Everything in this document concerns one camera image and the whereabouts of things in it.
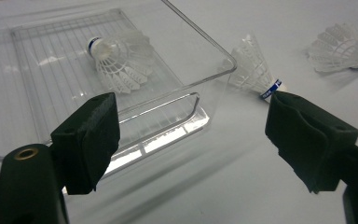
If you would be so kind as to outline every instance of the plastic box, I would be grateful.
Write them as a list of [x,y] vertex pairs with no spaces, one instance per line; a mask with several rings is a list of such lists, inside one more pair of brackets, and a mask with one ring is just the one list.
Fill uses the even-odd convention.
[[[85,45],[128,29],[150,38],[154,73],[140,90],[117,95],[121,140],[108,171],[211,122],[235,61],[169,1],[0,1],[0,160],[17,147],[51,144],[61,122],[108,91]],[[225,59],[232,66],[221,71]]]

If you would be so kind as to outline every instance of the white shuttlecock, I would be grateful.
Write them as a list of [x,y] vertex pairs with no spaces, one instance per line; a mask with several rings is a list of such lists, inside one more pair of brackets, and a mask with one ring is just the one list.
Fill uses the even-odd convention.
[[318,72],[358,70],[358,31],[347,23],[326,28],[309,48],[309,61]]
[[[274,91],[287,91],[286,86],[269,72],[266,60],[253,35],[247,35],[240,46],[232,50],[231,55],[237,61],[237,70],[231,75],[230,84],[241,89],[257,91],[267,102],[270,101]],[[223,62],[223,67],[230,67],[230,65],[230,61]]]
[[153,47],[140,31],[128,31],[107,38],[93,37],[87,45],[98,76],[109,90],[131,93],[139,90],[153,73]]

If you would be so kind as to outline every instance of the badminton birdie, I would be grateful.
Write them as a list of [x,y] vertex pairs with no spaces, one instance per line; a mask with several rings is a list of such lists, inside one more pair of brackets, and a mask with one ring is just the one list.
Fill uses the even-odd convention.
[[107,38],[93,37],[87,45],[98,76],[116,93],[139,90],[153,73],[153,47],[140,31],[128,31]]
[[[269,72],[266,60],[253,35],[247,35],[231,55],[237,61],[237,70],[231,75],[229,83],[240,89],[251,89],[260,93],[260,97],[270,101],[274,91],[287,91],[282,82]],[[223,68],[229,68],[231,62],[225,60]]]
[[347,23],[328,27],[309,48],[309,61],[318,72],[358,70],[358,32]]

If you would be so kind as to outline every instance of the shuttlecock feather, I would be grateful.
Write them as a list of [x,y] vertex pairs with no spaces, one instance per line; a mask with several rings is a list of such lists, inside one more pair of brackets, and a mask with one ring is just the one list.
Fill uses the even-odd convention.
[[[241,44],[232,50],[231,55],[237,61],[238,67],[231,75],[230,84],[241,89],[256,91],[267,102],[269,102],[274,91],[287,91],[282,82],[270,73],[253,35],[247,35],[241,41]],[[223,67],[230,65],[231,62],[229,61],[223,62]]]
[[140,31],[128,31],[107,38],[93,37],[89,55],[103,84],[117,93],[139,90],[153,73],[153,47]]
[[318,72],[358,70],[358,31],[347,23],[327,27],[311,44],[309,61]]

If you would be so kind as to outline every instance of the table surface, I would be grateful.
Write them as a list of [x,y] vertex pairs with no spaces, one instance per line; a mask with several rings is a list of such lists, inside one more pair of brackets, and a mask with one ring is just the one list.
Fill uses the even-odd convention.
[[[306,56],[326,27],[358,29],[358,0],[172,3],[227,51],[255,34],[290,92],[358,128],[358,72],[318,74]],[[310,194],[264,134],[268,109],[256,94],[227,88],[206,130],[106,178],[90,195],[66,197],[71,223],[345,223],[345,184]]]

